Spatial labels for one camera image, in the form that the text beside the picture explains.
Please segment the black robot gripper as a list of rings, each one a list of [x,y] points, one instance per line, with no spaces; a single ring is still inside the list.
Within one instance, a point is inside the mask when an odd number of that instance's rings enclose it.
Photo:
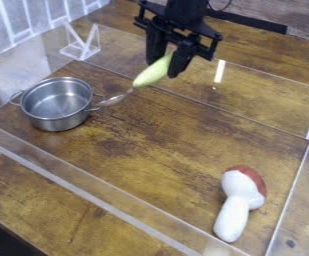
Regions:
[[[146,31],[146,62],[152,65],[166,52],[169,43],[177,45],[168,76],[176,78],[188,68],[194,56],[213,59],[222,34],[204,21],[208,0],[168,0],[166,5],[140,0],[134,25]]]

